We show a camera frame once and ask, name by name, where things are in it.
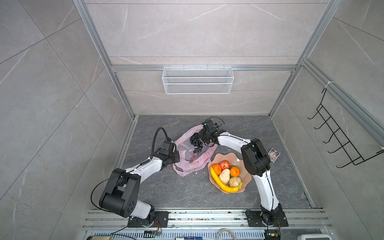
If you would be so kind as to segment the dark fake grape bunch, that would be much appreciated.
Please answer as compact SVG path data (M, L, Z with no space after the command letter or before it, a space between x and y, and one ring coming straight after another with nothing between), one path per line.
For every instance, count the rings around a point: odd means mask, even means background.
M201 141L201 139L200 139L198 133L194 133L194 134L190 137L190 143L191 143L191 145L194 147L194 150L193 150L193 153L194 153L194 154L199 154L199 153L202 152L202 149L203 149L203 142Z

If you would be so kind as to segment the pink plastic bag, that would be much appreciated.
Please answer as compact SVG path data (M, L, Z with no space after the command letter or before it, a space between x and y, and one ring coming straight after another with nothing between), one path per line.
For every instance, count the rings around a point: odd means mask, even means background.
M195 126L175 141L180 155L180 162L175 163L173 165L173 169L181 177L185 177L192 172L203 169L208 163L211 162L211 157L217 149L218 145L207 147L203 143L202 152L199 154L193 153L194 147L190 143L190 137L194 133L199 133L202 128L202 125Z

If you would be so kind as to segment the red fake strawberry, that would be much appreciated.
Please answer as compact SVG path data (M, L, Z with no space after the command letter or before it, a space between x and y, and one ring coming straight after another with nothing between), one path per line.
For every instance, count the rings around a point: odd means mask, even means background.
M221 167L221 170L231 169L231 165L228 161L222 161L219 163L219 166Z

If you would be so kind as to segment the pink scalloped plate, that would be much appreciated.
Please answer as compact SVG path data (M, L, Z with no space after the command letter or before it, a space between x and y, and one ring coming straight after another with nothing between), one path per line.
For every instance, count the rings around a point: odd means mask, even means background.
M208 164L211 183L225 194L242 193L253 177L234 153L217 154Z

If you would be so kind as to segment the orange fake fruit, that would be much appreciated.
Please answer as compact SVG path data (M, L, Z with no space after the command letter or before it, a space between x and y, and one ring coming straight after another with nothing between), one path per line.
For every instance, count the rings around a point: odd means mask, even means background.
M230 169L230 176L232 177L239 177L241 174L240 169L237 166L232 166Z
M222 168L219 164L213 164L211 165L211 167L213 168L214 172L219 176L222 172Z

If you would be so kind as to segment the beige fake fruit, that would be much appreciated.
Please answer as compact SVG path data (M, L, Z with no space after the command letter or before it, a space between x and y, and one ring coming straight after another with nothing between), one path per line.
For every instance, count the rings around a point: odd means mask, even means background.
M241 178L239 178L239 177L232 177L232 178L230 178L230 180L229 180L229 185L230 185L230 187L235 188L235 187L240 186L241 184L242 184L242 180L241 180Z
M221 172L221 174L219 175L219 179L224 185L229 184L230 178L231 178L231 176L230 176L230 170L229 169L223 170Z

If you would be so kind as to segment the yellow fake banana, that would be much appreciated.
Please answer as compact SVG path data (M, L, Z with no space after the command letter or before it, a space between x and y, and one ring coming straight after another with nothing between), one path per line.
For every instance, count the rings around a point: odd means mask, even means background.
M214 181L216 182L216 184L226 193L236 193L239 191L239 189L242 187L243 183L240 183L238 186L236 187L230 187L230 186L227 186L226 184L224 184L219 176L216 174L215 170L210 167L210 172L211 172L211 175L214 179Z

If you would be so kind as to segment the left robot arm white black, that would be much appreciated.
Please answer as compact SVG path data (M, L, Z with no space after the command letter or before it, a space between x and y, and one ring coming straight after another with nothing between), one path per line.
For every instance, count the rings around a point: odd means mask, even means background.
M141 225L149 227L156 221L155 208L139 200L140 185L153 174L179 161L176 144L166 130L159 127L152 141L150 156L134 167L114 169L109 178L96 185L99 187L106 184L99 203L93 201L95 191L91 192L91 203L98 210L123 218L134 218Z

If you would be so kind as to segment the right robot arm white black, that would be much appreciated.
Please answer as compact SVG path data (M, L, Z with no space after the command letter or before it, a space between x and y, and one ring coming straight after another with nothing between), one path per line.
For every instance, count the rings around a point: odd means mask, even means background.
M261 218L267 226L272 226L284 216L271 180L271 160L262 142L255 138L244 139L221 130L219 125L207 119L202 123L199 137L205 144L216 144L231 148L242 154L245 168L257 184L261 198Z

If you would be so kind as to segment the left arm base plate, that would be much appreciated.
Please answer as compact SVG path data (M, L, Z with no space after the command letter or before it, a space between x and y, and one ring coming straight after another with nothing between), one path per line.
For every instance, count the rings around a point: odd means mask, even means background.
M155 211L145 219L131 217L128 222L129 228L165 228L168 226L170 212Z

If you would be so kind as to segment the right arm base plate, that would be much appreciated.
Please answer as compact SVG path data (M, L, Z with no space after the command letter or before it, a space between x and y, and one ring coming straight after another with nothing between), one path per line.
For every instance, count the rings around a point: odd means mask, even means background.
M289 223L283 210L269 211L246 210L249 227L288 227Z

